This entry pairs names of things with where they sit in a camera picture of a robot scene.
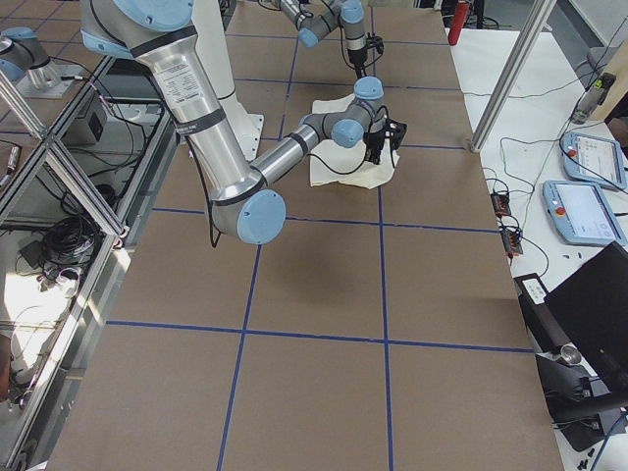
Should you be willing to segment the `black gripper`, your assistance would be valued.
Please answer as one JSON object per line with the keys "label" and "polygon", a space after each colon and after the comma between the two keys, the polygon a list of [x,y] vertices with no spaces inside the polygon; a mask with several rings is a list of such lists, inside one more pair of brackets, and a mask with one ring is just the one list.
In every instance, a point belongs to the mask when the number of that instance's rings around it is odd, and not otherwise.
{"label": "black gripper", "polygon": [[350,38],[346,41],[346,50],[348,53],[348,62],[355,67],[355,73],[358,79],[367,76],[367,40],[365,38]]}
{"label": "black gripper", "polygon": [[387,137],[387,131],[381,128],[378,131],[367,131],[363,135],[363,141],[366,146],[367,161],[375,165],[381,164],[381,153],[384,148],[384,142]]}

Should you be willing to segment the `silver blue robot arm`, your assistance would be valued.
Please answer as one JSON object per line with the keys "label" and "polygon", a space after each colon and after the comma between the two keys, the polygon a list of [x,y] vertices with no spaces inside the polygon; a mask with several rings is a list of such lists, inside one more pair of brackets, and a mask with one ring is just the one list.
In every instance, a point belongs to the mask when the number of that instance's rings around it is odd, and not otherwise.
{"label": "silver blue robot arm", "polygon": [[227,96],[214,86],[232,70],[225,28],[215,1],[83,1],[84,46],[135,60],[153,76],[178,134],[203,173],[212,231],[264,244],[282,230],[286,205],[270,186],[318,144],[343,148],[363,142],[368,159],[383,147],[390,121],[378,78],[362,75],[339,112],[310,114],[262,156],[247,161],[225,110]]}
{"label": "silver blue robot arm", "polygon": [[368,37],[364,25],[364,9],[360,1],[323,1],[325,10],[315,16],[300,1],[272,1],[297,29],[299,41],[306,48],[318,45],[325,37],[340,30],[344,38],[344,58],[356,76],[367,75]]}

